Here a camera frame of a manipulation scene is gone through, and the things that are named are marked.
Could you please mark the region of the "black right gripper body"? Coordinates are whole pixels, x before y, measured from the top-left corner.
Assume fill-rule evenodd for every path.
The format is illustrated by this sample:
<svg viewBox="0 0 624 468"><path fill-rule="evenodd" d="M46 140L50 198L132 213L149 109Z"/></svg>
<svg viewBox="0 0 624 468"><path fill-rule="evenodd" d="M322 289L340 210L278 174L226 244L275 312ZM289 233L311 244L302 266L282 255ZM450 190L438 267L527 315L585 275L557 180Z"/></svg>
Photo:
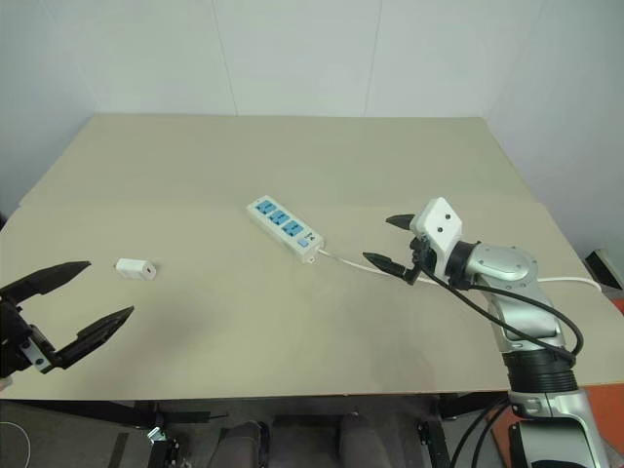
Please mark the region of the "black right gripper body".
<svg viewBox="0 0 624 468"><path fill-rule="evenodd" d="M417 236L409 243L412 251L412 266L406 272L408 274L434 274L437 262L437 255L431 247L429 239L425 235Z"/></svg>

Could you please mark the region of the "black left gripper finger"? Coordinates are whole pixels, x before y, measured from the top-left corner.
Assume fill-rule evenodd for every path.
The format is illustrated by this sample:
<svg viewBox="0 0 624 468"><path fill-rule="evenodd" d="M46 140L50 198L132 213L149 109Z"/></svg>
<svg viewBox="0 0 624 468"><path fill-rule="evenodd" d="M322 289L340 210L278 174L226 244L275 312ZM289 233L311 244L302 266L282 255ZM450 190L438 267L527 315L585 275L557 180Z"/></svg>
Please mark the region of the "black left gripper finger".
<svg viewBox="0 0 624 468"><path fill-rule="evenodd" d="M20 304L34 295L47 294L72 281L91 265L89 261L69 261L37 270L1 289L1 298Z"/></svg>
<svg viewBox="0 0 624 468"><path fill-rule="evenodd" d="M73 366L105 344L126 323L134 310L133 306L129 306L82 329L74 341L52 353L52 360L41 372L48 373L56 368L66 370Z"/></svg>

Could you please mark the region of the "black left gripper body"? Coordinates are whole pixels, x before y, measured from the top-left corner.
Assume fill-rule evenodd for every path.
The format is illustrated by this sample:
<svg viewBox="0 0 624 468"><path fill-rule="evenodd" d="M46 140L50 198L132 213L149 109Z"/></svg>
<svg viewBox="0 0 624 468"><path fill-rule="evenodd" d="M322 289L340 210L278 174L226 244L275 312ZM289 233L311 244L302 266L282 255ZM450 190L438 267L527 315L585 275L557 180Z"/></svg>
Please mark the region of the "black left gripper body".
<svg viewBox="0 0 624 468"><path fill-rule="evenodd" d="M21 309L1 299L1 377L34 367L47 373L55 367L55 348L35 326L20 315Z"/></svg>

